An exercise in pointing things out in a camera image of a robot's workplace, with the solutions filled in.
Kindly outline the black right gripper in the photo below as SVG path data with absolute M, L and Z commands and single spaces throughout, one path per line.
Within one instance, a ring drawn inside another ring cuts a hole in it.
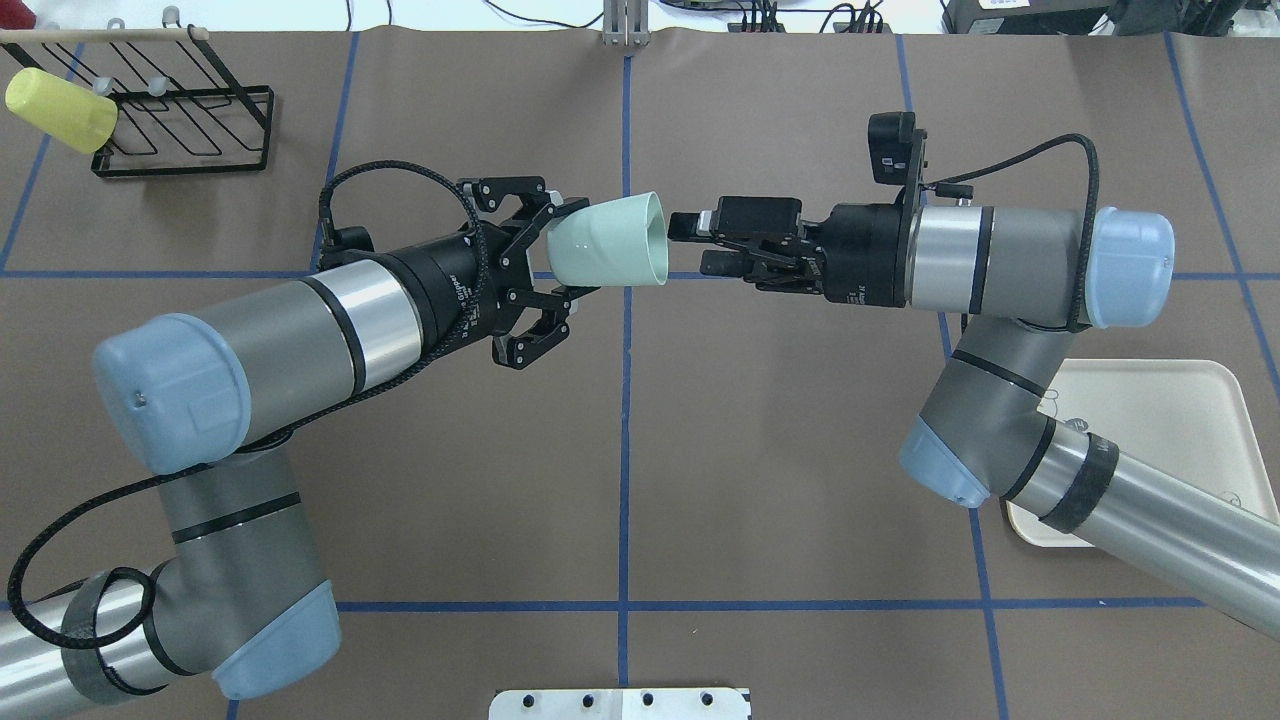
M 714 209 L 672 213 L 668 240 L 797 240 L 801 210 L 799 199 L 722 196 Z M 902 307 L 908 304 L 902 210 L 900 204 L 840 204 L 806 228 L 805 243 L 787 251 L 797 265 L 707 250 L 700 274 L 741 279 L 764 292 L 815 295 L 832 304 Z

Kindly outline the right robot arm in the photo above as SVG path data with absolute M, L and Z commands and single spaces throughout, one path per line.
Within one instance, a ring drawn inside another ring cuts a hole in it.
M 1139 420 L 1208 405 L 1143 398 L 1123 363 L 1073 361 L 1071 323 L 1151 324 L 1172 283 L 1172 225 L 1149 211 L 956 204 L 844 204 L 803 222 L 794 199 L 723 197 L 676 213 L 668 236 L 707 243 L 701 272 L 833 304 L 965 314 L 966 329 L 918 413 L 900 461 L 937 495 L 1012 506 L 1276 635 L 1277 524 L 1224 492 L 1125 450 Z

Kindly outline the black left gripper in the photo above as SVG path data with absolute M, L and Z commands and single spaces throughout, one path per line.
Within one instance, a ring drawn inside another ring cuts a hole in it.
M 525 369 L 570 336 L 568 319 L 576 313 L 577 301 L 599 287 L 558 286 L 548 293 L 534 288 L 530 249 L 543 231 L 562 218 L 590 206 L 585 197 L 561 199 L 547 195 L 547 181 L 540 176 L 503 176 L 463 178 L 457 187 L 468 205 L 485 219 L 481 229 L 486 238 L 489 286 L 483 292 L 479 311 L 480 329 L 493 341 L 497 364 Z M 486 219 L 508 197 L 520 206 L 502 222 Z M 526 309 L 540 316 L 521 334 L 513 329 Z

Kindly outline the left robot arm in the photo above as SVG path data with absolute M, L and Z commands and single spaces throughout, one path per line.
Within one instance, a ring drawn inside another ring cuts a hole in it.
M 332 210 L 340 184 L 376 170 L 442 186 L 466 222 L 376 251 L 366 229 L 338 228 Z M 5 587 L 3 716 L 63 719 L 204 674 L 227 698 L 251 700 L 333 659 L 339 610 L 285 443 L 481 340 L 512 369 L 559 343 L 591 286 L 536 291 L 529 249 L 591 209 L 538 176 L 451 181 L 410 161 L 365 163 L 319 195 L 317 272 L 156 316 L 96 347 L 104 405 L 150 475 L 78 503 L 20 551 Z M 163 501 L 172 559 L 26 597 L 29 566 L 56 533 L 147 489 Z

